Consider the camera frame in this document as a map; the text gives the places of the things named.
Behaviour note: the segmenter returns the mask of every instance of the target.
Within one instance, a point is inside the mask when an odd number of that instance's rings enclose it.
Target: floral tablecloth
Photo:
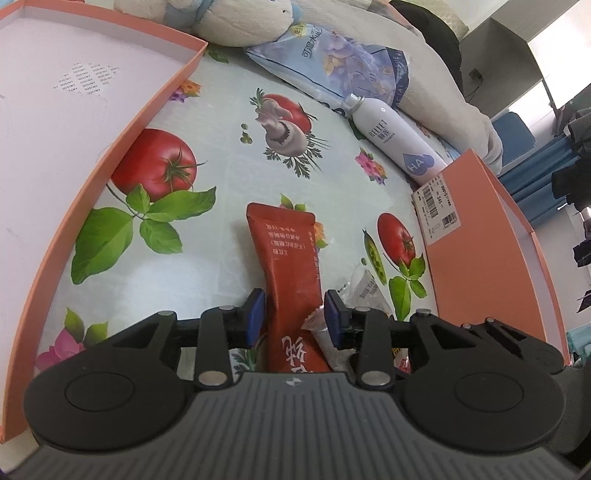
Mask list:
[[[457,156],[416,128],[446,161]],[[346,118],[242,53],[208,50],[124,162],[61,276],[39,369],[159,310],[195,318],[264,287],[250,202],[315,214],[323,291],[367,268],[400,320],[418,307],[436,311],[405,174]],[[379,232],[387,212],[403,226]],[[232,360],[251,369],[255,355],[237,351]]]

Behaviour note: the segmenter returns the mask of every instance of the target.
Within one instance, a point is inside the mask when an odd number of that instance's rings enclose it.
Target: barcode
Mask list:
[[[452,212],[447,215],[443,220],[443,228],[447,227],[450,223],[453,223],[457,220],[456,212]]]
[[[429,187],[424,189],[423,195],[425,196],[425,202],[427,202],[427,208],[429,209],[429,215],[431,215],[431,218],[435,218],[437,216],[437,206],[435,205],[435,200],[433,199],[433,194],[431,193],[431,189]]]

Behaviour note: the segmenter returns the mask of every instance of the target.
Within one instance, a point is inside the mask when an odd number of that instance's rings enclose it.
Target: white sticker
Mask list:
[[[118,70],[119,67],[78,62],[60,79],[54,88],[65,92],[100,94]]]
[[[427,245],[461,227],[456,206],[441,174],[413,193],[413,200]]]

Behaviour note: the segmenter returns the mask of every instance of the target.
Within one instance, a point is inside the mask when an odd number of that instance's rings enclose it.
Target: white bottle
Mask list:
[[[345,109],[355,126],[396,164],[423,185],[446,163],[387,103],[349,95]]]

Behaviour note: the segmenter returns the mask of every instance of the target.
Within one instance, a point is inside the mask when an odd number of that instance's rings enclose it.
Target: pea pod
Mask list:
[[[374,267],[376,275],[378,276],[382,285],[386,285],[386,271],[384,270],[384,264],[379,254],[378,247],[376,247],[374,239],[371,238],[365,230],[363,231],[363,243],[365,244],[365,251],[367,252],[369,261]]]

